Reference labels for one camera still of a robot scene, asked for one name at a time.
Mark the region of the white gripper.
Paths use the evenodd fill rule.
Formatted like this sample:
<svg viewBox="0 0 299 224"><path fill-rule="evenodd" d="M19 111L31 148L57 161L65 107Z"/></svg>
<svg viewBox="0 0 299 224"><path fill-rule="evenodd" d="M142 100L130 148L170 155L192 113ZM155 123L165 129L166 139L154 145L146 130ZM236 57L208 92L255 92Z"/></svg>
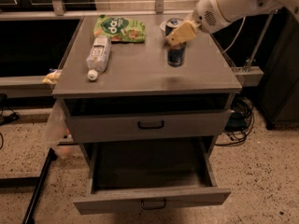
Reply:
<svg viewBox="0 0 299 224"><path fill-rule="evenodd" d="M199 29L213 34L230 24L223 17L217 0L199 0L189 21L184 21L175 28L166 37L166 41L170 46L176 46L196 38Z"/></svg>

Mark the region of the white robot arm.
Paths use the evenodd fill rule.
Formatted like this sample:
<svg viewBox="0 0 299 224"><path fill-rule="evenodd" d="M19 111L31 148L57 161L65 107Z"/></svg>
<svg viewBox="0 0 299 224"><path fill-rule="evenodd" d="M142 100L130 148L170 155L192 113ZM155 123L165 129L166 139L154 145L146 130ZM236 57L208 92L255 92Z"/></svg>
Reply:
<svg viewBox="0 0 299 224"><path fill-rule="evenodd" d="M243 17L268 14L282 7L299 21L299 0L199 0L166 41L176 46L196 38L199 30L213 34Z"/></svg>

